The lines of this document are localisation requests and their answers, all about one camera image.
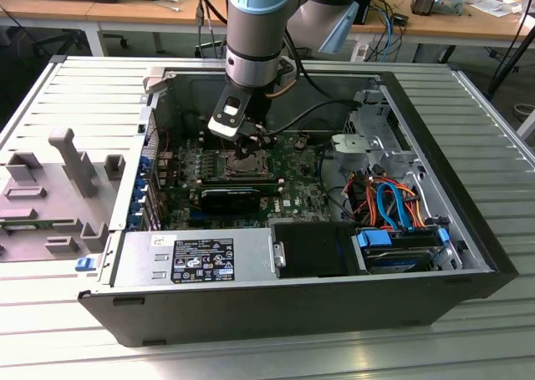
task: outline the green circuit board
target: green circuit board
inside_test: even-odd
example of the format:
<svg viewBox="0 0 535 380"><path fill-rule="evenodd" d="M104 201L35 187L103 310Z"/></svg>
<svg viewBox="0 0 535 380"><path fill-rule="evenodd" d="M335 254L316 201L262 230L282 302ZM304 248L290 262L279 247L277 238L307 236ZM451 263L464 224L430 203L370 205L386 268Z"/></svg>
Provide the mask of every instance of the green circuit board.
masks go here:
<svg viewBox="0 0 535 380"><path fill-rule="evenodd" d="M235 159L222 142L218 149L189 139L160 153L162 230L267 227L270 219L329 221L329 205L315 176L317 163L314 147L296 134L280 135L272 149L248 160ZM260 190L260 207L243 215L208 215L201 193L218 188Z"/></svg>

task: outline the metal slatted surface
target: metal slatted surface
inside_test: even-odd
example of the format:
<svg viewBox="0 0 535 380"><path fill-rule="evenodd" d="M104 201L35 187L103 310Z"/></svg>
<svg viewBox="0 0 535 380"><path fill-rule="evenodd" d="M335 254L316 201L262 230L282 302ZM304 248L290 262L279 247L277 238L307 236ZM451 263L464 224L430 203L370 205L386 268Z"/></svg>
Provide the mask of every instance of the metal slatted surface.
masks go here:
<svg viewBox="0 0 535 380"><path fill-rule="evenodd" d="M135 131L142 106L140 80L145 68L184 64L180 59L69 58L53 68L3 151L46 148L48 130L59 123L73 125L79 145L93 154L92 159L104 153L98 149L104 141L109 147L127 149L129 131ZM354 70L347 63L327 65ZM448 68L357 67L396 73L520 271L515 281L489 299L460 305L432 327L130 349L118 345L75 300L76 291L96 281L94 276L77 276L72 261L4 263L0 265L0 366L4 367L0 377L41 378L46 373L47 378L93 379L106 371L131 378L532 378L531 157L499 116L469 94L470 86ZM336 320L335 312L325 320Z"/></svg>

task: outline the motherboard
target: motherboard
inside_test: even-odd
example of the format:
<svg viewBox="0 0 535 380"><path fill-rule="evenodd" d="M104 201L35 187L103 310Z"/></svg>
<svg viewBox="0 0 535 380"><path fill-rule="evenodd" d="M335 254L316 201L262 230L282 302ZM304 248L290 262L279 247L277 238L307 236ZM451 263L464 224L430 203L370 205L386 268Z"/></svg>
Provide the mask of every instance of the motherboard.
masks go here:
<svg viewBox="0 0 535 380"><path fill-rule="evenodd" d="M304 134L281 134L271 149L238 158L210 134L159 154L162 230L267 227L329 221L317 177L317 148Z"/></svg>

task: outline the blue latch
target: blue latch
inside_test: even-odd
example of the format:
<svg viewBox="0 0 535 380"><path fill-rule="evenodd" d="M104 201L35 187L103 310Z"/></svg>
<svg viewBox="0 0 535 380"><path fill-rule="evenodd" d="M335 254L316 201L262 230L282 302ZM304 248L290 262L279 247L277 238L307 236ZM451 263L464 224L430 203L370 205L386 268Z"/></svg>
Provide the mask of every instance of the blue latch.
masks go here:
<svg viewBox="0 0 535 380"><path fill-rule="evenodd" d="M361 248L366 246L391 246L392 240L385 230L366 230L357 235L357 242Z"/></svg>
<svg viewBox="0 0 535 380"><path fill-rule="evenodd" d="M96 260L92 257L80 257L76 261L74 269L76 271L93 271L96 270Z"/></svg>
<svg viewBox="0 0 535 380"><path fill-rule="evenodd" d="M438 229L438 236L441 238L442 245L445 245L450 240L450 235L448 234L448 231L446 228L439 228Z"/></svg>

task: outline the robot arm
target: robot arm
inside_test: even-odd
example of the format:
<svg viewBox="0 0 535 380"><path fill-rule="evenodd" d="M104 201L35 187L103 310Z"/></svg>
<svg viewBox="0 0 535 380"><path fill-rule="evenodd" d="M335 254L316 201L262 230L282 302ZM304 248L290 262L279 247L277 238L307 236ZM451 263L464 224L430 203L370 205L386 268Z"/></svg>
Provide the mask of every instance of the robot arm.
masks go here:
<svg viewBox="0 0 535 380"><path fill-rule="evenodd" d="M228 0L227 86L208 128L238 144L257 141L284 60L288 29L298 47L334 53L351 28L354 0Z"/></svg>

